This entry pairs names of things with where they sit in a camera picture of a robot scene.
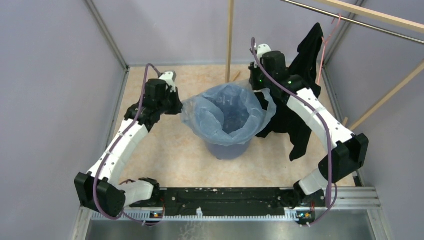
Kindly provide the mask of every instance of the black cloth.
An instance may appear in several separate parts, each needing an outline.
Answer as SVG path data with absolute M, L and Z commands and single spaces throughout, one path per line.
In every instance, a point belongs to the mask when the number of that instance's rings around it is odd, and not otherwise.
M 315 24 L 298 46 L 298 55 L 288 68 L 290 75 L 299 75 L 304 79 L 317 98 L 321 94 L 321 87 L 315 83 L 317 78 L 317 57 L 321 50 L 323 36 L 321 25 L 319 23 Z M 260 92 L 255 94 L 262 108 L 267 109 L 268 102 L 265 100 L 264 95 Z M 290 161 L 301 158 L 306 154 L 312 131 L 294 111 L 287 107 L 285 102 L 275 97 L 273 97 L 273 100 L 277 106 L 275 116 L 256 136 L 266 138 L 270 132 L 288 133 L 290 142 L 294 145 L 289 156 Z

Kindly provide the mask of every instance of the trash bin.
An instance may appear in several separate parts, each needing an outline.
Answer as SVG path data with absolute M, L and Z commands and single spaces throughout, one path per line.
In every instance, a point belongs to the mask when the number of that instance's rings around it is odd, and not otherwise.
M 217 159 L 235 159 L 276 113 L 270 90 L 262 92 L 269 102 L 266 110 L 247 87 L 237 83 L 213 87 L 182 102 L 181 121 L 205 141 Z

